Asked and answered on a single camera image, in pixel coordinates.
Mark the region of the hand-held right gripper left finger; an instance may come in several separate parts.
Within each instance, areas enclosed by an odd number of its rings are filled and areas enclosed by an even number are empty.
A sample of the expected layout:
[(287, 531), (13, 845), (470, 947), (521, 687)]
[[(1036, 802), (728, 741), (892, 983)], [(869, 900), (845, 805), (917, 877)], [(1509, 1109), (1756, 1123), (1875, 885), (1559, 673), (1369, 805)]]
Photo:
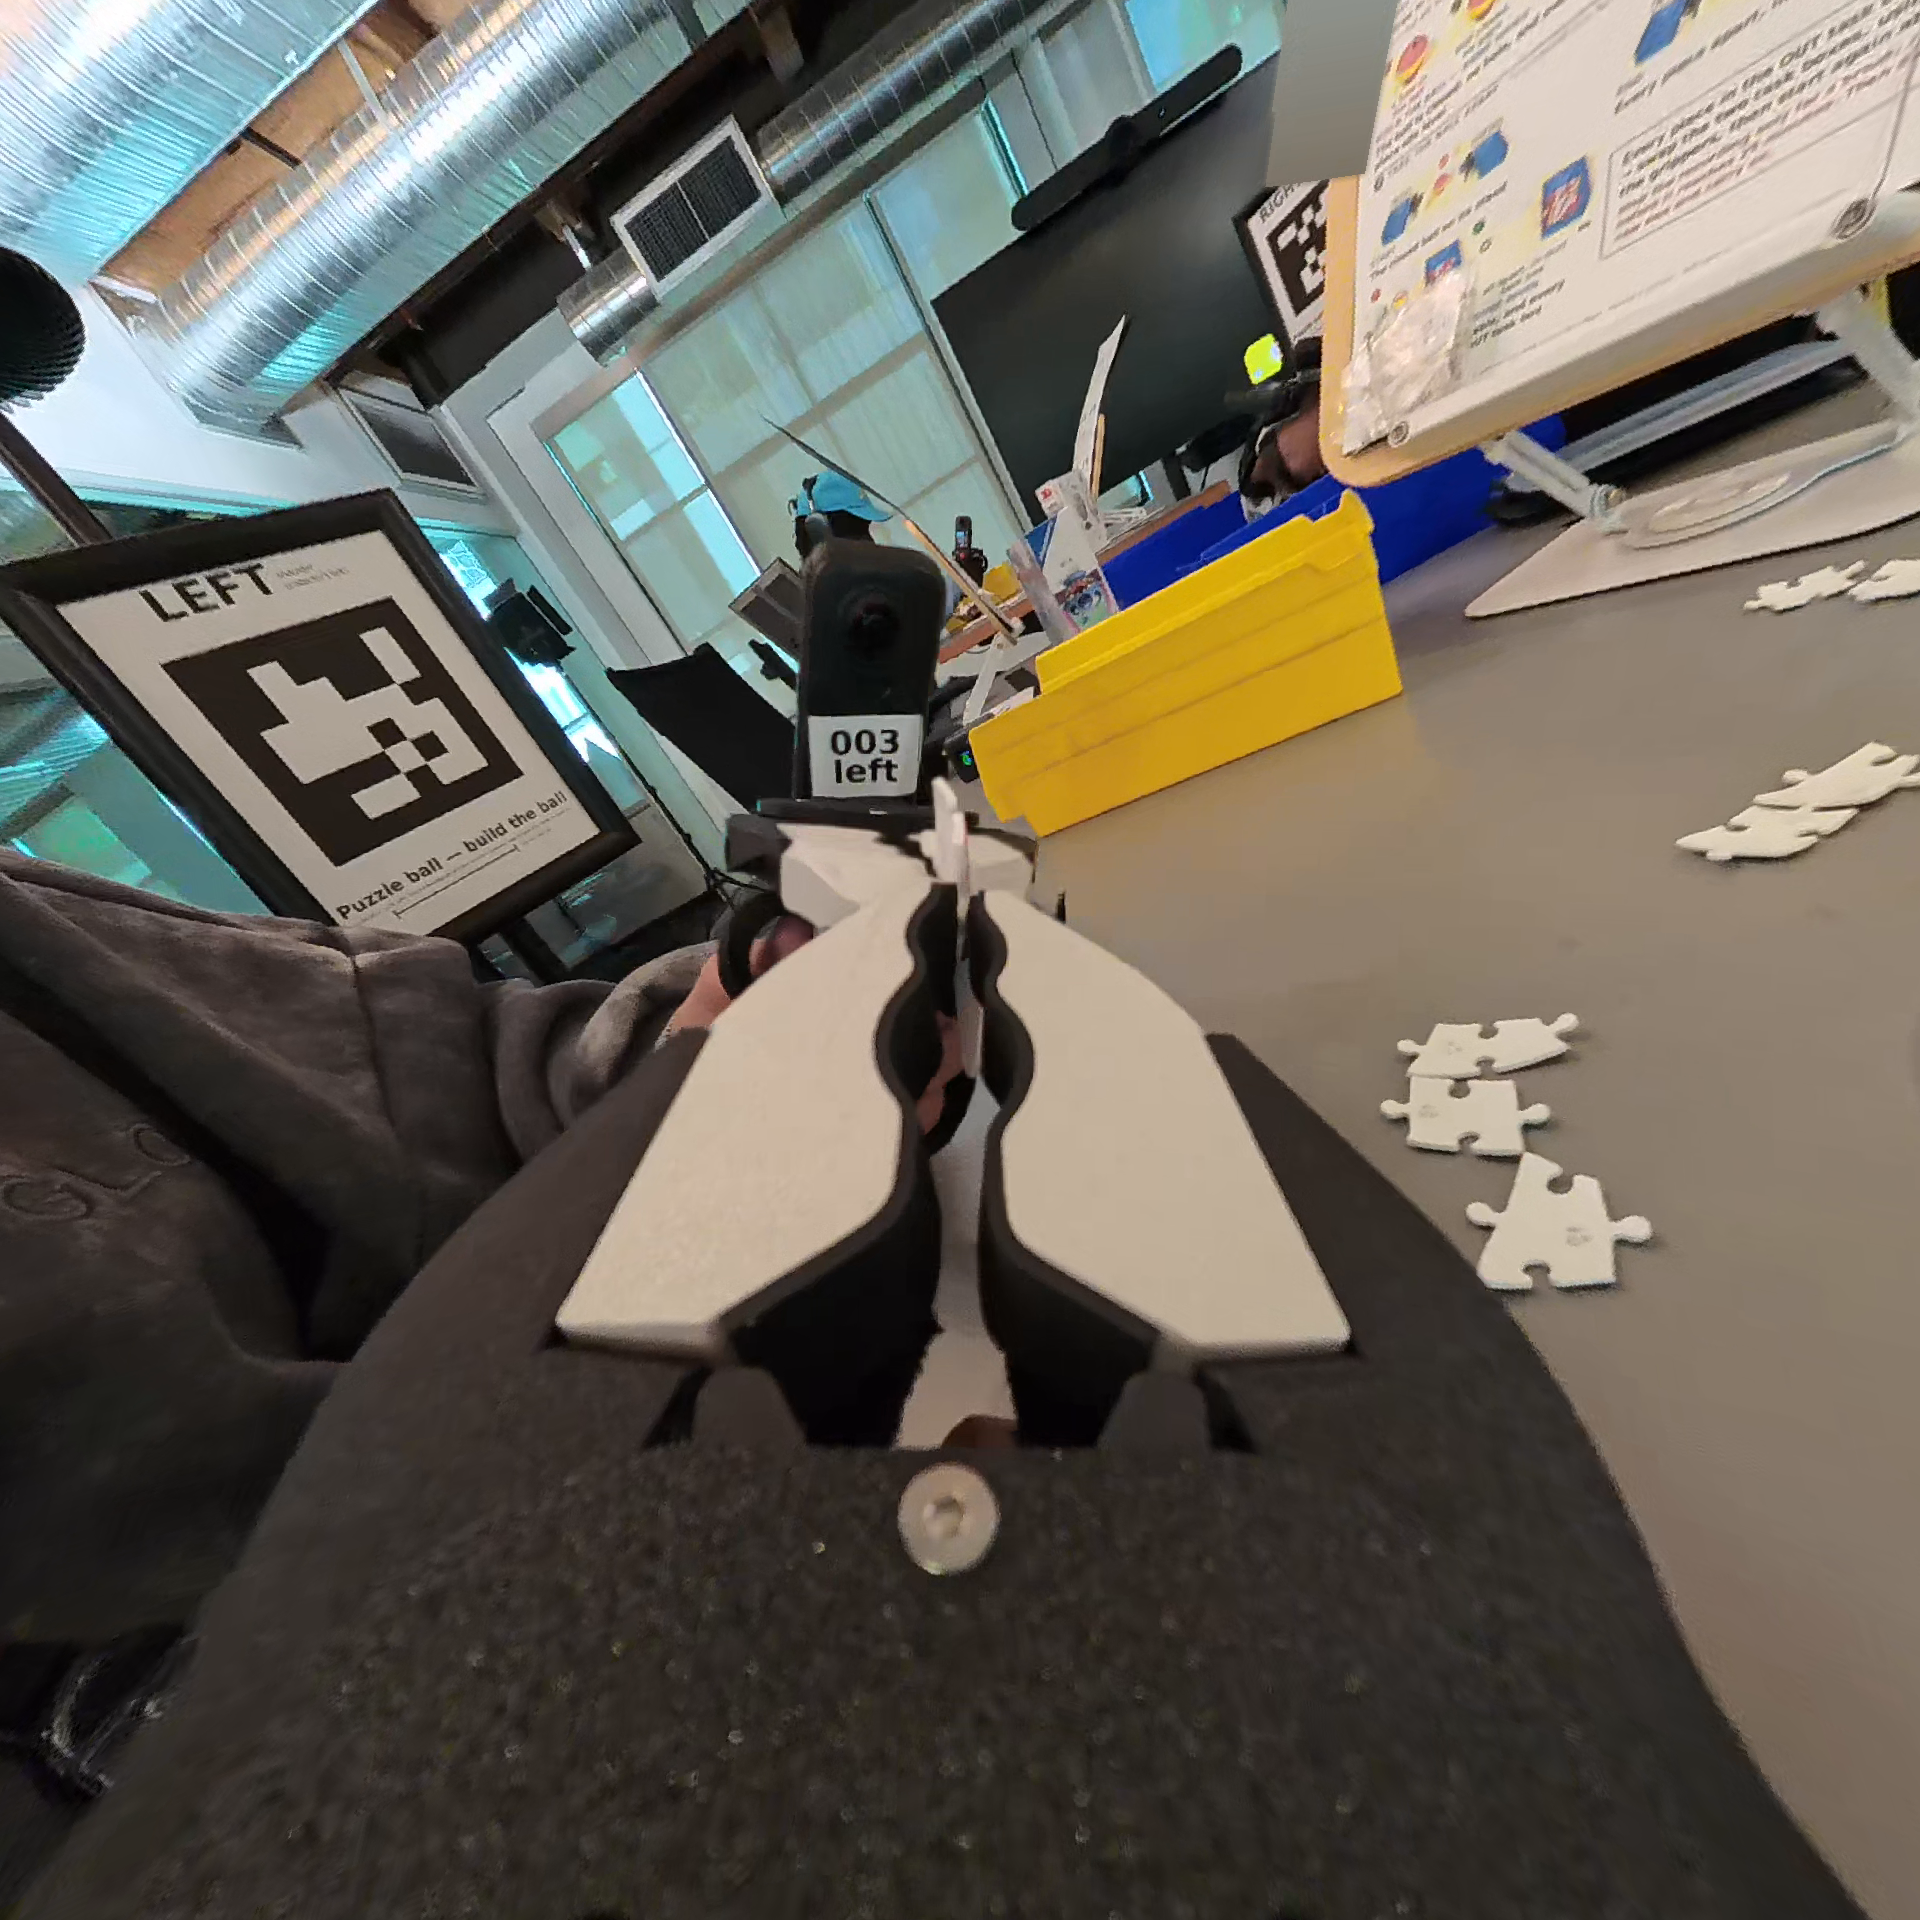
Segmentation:
[(892, 1443), (937, 1336), (939, 1080), (961, 900), (892, 885), (781, 959), (681, 1057), (556, 1336), (764, 1373), (826, 1443)]

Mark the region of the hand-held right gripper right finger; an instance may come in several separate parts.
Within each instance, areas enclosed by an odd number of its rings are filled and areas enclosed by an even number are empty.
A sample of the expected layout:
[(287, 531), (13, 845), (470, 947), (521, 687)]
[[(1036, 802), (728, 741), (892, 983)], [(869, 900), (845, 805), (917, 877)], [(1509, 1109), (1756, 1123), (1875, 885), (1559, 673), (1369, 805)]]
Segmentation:
[(1327, 1363), (1351, 1325), (1215, 1035), (1140, 970), (1012, 894), (970, 902), (978, 1315), (1019, 1438), (1090, 1453), (1126, 1398), (1206, 1445), (1224, 1373)]

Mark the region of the person's left hand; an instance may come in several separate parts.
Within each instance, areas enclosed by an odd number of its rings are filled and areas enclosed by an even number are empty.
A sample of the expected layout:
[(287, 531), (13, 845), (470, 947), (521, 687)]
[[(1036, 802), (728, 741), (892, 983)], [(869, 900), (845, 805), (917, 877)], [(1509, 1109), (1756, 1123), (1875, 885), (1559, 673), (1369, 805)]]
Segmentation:
[[(747, 952), (747, 983), (764, 981), (772, 963), (782, 963), (809, 940), (814, 940), (814, 921), (801, 921), (801, 915), (764, 921), (754, 930), (752, 952)], [(697, 970), (695, 989), (681, 995), (681, 1005), (664, 1024), (659, 1045), (667, 1035), (681, 1035), (681, 1033), (705, 1033), (729, 1005), (736, 1005), (736, 995), (728, 983), (728, 947), (714, 947), (703, 955), (703, 970)]]

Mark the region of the yellow plastic bin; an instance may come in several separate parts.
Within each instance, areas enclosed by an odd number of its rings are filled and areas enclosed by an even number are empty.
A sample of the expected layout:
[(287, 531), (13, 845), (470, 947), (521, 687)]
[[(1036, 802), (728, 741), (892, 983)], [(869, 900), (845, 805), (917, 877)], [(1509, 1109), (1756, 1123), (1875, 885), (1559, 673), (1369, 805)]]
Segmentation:
[(998, 822), (1055, 834), (1400, 693), (1369, 510), (1341, 491), (1043, 649), (970, 750)]

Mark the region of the blue plastic bin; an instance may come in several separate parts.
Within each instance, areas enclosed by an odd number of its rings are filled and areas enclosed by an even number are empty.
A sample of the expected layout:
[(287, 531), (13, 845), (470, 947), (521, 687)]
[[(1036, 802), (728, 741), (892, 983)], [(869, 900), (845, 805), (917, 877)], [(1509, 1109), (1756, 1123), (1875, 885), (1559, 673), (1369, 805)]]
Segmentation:
[[(1369, 516), (1381, 587), (1423, 570), (1453, 545), (1474, 538), (1491, 525), (1491, 503), (1505, 478), (1509, 469), (1491, 462), (1479, 450), (1466, 450), (1432, 469), (1405, 472), (1400, 484), (1363, 485), (1358, 499)], [(1341, 499), (1348, 485), (1327, 472), (1314, 485), (1278, 499), (1261, 516), (1246, 516), (1244, 499), (1192, 506), (1189, 516), (1107, 561), (1102, 580), (1120, 610), (1126, 610), (1299, 516), (1335, 516)]]

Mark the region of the large black monitor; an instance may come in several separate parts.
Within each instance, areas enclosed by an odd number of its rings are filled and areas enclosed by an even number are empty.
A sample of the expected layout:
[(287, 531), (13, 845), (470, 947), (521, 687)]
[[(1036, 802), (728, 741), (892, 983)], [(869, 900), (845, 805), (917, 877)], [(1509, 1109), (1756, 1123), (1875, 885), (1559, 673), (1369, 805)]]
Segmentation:
[(1277, 313), (1232, 218), (1278, 187), (1265, 170), (1277, 72), (1278, 51), (1244, 63), (1232, 90), (1121, 181), (1019, 235), (930, 300), (1028, 510), (1075, 469), (1095, 421), (1102, 485), (1252, 427), (1246, 348), (1277, 337)]

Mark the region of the white ceiling vent grille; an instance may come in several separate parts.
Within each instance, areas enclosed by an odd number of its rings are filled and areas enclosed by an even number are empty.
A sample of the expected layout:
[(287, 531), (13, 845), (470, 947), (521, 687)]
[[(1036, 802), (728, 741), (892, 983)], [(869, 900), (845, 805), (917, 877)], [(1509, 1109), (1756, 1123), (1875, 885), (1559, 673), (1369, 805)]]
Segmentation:
[(772, 217), (781, 198), (752, 136), (721, 118), (610, 211), (610, 235), (650, 297), (667, 297)]

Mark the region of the framed black-white marker sign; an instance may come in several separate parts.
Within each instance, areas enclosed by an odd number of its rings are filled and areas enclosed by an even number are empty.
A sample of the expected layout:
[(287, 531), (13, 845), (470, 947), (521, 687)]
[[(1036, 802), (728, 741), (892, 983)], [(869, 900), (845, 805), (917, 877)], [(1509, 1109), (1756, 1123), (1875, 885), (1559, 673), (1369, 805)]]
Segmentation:
[(398, 491), (18, 561), (0, 600), (278, 915), (471, 947), (637, 850)]

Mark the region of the black video bar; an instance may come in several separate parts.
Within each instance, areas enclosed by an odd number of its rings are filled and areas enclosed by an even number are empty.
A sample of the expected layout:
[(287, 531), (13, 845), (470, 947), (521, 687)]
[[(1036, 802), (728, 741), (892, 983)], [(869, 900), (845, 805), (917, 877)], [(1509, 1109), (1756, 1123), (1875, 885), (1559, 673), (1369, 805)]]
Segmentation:
[(1012, 231), (1030, 235), (1065, 217), (1080, 198), (1121, 181), (1160, 140), (1206, 114), (1244, 76), (1244, 50), (1230, 42), (1198, 63), (1185, 81), (1153, 95), (1140, 110), (1120, 114), (1083, 153), (1055, 169), (1012, 207)]

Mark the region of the person's grey hoodie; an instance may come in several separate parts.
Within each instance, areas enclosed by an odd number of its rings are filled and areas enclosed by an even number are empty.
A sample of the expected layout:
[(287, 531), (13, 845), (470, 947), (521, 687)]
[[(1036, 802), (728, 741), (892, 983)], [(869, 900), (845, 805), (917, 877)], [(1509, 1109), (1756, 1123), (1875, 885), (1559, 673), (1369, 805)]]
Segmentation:
[(7, 1758), (81, 1795), (350, 1363), (317, 930), (7, 850)]

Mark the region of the small black-white marker sign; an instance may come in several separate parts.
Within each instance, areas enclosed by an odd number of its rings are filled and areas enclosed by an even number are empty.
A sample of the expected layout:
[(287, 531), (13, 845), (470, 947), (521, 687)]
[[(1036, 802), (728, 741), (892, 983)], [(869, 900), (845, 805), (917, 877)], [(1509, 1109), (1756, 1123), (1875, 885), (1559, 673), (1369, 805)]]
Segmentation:
[(1305, 344), (1325, 335), (1327, 307), (1327, 187), (1271, 187), (1235, 211), (1235, 245), (1261, 282), (1277, 337)]

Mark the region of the clear plastic bag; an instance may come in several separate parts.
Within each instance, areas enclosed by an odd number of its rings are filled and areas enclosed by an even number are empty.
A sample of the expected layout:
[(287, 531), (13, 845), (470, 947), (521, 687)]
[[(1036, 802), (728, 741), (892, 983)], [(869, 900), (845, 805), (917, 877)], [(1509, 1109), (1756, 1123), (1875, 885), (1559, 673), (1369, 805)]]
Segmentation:
[(1415, 410), (1458, 385), (1474, 312), (1474, 275), (1449, 270), (1415, 285), (1384, 319), (1358, 337), (1341, 397), (1341, 452), (1405, 442)]

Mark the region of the white board stand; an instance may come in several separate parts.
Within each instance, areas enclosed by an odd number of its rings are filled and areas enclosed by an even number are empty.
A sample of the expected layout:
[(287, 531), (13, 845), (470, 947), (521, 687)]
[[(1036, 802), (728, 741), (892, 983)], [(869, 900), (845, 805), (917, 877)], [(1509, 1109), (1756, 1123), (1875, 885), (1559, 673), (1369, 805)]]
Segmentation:
[(1545, 610), (1680, 574), (1858, 538), (1920, 516), (1920, 368), (1870, 290), (1816, 312), (1829, 364), (1852, 359), (1881, 392), (1871, 427), (1700, 472), (1645, 499), (1591, 484), (1524, 428), (1486, 458), (1550, 491), (1573, 525), (1486, 587), (1466, 616)]

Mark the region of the instruction board with pictures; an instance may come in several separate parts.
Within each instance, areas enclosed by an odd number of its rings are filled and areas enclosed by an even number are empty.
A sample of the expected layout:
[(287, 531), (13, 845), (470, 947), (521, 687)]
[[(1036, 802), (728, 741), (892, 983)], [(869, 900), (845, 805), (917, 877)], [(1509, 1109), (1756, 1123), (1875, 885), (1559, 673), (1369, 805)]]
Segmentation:
[[(1428, 469), (1910, 269), (1917, 51), (1910, 0), (1395, 4), (1327, 198), (1327, 469)], [(1458, 385), (1341, 452), (1358, 337), (1449, 270), (1474, 275)]]

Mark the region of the black round lamp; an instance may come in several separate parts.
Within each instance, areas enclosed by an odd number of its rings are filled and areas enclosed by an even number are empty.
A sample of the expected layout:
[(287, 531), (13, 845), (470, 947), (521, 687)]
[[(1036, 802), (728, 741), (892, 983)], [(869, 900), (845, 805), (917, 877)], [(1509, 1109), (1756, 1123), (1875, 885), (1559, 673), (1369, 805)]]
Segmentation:
[(13, 427), (18, 404), (53, 397), (84, 352), (71, 290), (35, 256), (0, 247), (0, 458), (71, 545), (106, 545), (102, 516)]

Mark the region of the silver ventilation duct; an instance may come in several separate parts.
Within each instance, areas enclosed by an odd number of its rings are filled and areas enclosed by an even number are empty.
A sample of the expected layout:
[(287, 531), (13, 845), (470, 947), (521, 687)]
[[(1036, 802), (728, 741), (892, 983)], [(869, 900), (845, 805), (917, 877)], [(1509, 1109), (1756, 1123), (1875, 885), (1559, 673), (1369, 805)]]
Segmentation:
[[(1028, 42), (1065, 30), (1083, 8), (1090, 4), (1068, 0), (908, 4), (855, 56), (833, 66), (815, 84), (752, 136), (754, 156), (772, 181), (781, 217), (740, 239), (764, 239), (781, 218), (822, 207), (822, 198), (867, 162), (889, 169), (889, 147), (930, 125), (939, 110), (988, 90)], [(628, 337), (667, 297), (650, 297), (629, 256), (618, 247), (557, 297), (557, 313), (593, 364), (618, 364)]]
[(370, 0), (12, 0), (0, 245), (76, 285), (197, 181)]
[(131, 325), (145, 364), (199, 427), (261, 428), (695, 56), (781, 8), (470, 4)]

